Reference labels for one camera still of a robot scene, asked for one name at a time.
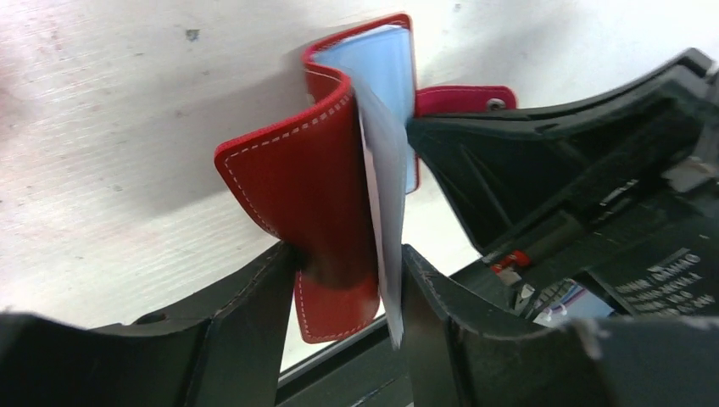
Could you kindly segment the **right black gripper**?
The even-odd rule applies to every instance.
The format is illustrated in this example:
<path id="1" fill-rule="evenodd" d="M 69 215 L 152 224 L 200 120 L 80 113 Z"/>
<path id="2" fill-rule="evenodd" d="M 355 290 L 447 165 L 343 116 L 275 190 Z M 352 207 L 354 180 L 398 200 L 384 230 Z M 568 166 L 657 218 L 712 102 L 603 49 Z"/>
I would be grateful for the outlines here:
<path id="1" fill-rule="evenodd" d="M 590 275 L 629 315 L 714 315 L 718 223 L 679 171 L 716 154 L 711 65 L 690 48 L 593 98 L 429 114 L 408 138 L 506 284 Z"/>

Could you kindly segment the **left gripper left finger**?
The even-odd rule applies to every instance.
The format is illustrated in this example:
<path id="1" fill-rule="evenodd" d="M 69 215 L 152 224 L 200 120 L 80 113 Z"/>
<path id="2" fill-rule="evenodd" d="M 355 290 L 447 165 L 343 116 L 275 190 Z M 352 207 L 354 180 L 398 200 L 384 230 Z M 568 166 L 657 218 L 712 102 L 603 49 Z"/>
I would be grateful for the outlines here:
<path id="1" fill-rule="evenodd" d="M 272 406 L 296 254 L 286 243 L 130 325 L 1 316 L 4 406 Z"/>

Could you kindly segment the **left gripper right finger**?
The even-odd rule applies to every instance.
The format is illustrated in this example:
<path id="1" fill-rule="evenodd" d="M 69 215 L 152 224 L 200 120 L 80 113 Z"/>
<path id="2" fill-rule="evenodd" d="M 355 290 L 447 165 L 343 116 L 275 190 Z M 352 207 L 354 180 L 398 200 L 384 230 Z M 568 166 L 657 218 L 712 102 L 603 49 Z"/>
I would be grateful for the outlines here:
<path id="1" fill-rule="evenodd" d="M 506 312 L 403 248 L 404 340 L 417 406 L 715 406 L 715 317 Z"/>

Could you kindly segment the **red leather card holder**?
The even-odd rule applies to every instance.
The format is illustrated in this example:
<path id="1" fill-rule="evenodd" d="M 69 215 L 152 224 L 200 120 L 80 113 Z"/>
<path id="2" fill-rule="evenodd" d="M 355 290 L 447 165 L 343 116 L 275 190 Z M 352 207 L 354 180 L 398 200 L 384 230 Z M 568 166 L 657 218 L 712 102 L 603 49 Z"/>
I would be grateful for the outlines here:
<path id="1" fill-rule="evenodd" d="M 423 114 L 513 109 L 516 97 L 505 86 L 418 88 L 404 13 L 314 42 L 301 61 L 310 106 L 222 143 L 216 169 L 259 227 L 300 251 L 306 343 L 350 337 L 383 309 L 398 347 L 405 197 L 420 185 L 406 127 Z"/>

